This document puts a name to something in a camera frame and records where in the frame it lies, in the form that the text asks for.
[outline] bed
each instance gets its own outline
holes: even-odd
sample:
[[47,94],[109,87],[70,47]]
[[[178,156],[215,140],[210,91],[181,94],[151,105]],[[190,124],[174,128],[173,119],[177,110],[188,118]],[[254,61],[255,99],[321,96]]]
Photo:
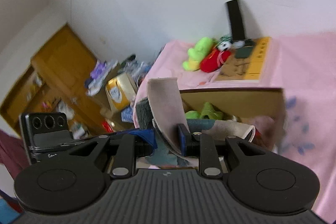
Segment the bed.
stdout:
[[[285,89],[286,135],[278,153],[312,169],[320,179],[313,211],[325,221],[336,219],[336,32],[272,40],[259,83],[214,81],[219,71],[182,69],[193,44],[165,45],[136,96],[146,97],[150,78],[176,77],[180,90],[223,87],[282,87]],[[134,123],[137,117],[134,112]]]

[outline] purple cloth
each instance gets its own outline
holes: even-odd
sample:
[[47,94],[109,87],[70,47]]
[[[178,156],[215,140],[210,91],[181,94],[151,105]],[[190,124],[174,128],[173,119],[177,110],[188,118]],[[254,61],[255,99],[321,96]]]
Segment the purple cloth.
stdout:
[[0,130],[0,163],[4,164],[13,179],[29,166],[23,141]]
[[90,73],[90,76],[92,79],[97,79],[105,70],[106,68],[106,62],[101,63],[99,60],[97,61],[97,64],[93,71]]

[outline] blue flower pattern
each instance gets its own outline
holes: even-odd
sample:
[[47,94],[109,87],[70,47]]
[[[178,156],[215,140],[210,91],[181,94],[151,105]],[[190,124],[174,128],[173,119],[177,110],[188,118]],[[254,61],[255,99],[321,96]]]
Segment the blue flower pattern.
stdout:
[[[296,106],[297,98],[294,96],[286,101],[286,110],[293,109]],[[293,125],[293,123],[297,123],[301,121],[301,117],[298,115],[294,115],[294,117],[290,118],[288,117],[288,129]],[[301,127],[301,133],[303,135],[307,135],[309,133],[309,123],[305,122],[303,123]],[[304,155],[307,150],[312,150],[315,148],[315,145],[310,142],[291,142],[291,143],[282,143],[279,154],[283,154],[286,151],[288,151],[291,147],[296,148],[297,152],[300,155]]]

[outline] yellow package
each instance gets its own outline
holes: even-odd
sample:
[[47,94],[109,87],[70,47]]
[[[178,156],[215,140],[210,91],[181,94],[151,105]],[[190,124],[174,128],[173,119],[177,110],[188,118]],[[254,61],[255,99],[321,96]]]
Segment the yellow package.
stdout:
[[115,114],[127,107],[131,100],[135,99],[138,89],[133,79],[127,73],[123,73],[112,78],[106,84],[105,91],[111,111]]

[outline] wooden cabinet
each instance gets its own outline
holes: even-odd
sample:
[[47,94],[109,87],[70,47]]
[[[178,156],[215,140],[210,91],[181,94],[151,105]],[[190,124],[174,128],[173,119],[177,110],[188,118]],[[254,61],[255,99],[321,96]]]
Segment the wooden cabinet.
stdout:
[[[2,102],[0,114],[20,135],[21,113],[51,112],[55,110],[60,100],[58,91],[48,86],[34,68],[29,66]],[[48,102],[49,106],[46,107],[44,102]]]
[[85,80],[97,59],[67,25],[32,57],[31,64],[48,86],[78,113],[90,132],[104,133],[100,107],[86,96]]
[[[101,125],[105,120],[100,106],[86,93],[85,80],[94,69],[97,59],[74,34],[64,26],[31,58],[31,66],[17,80],[0,107],[0,114],[20,134],[19,114],[26,112],[55,111],[63,100],[71,107],[75,116],[68,121],[86,125],[91,135],[104,134]],[[114,130],[124,130],[133,124],[123,123],[120,113],[112,117]]]

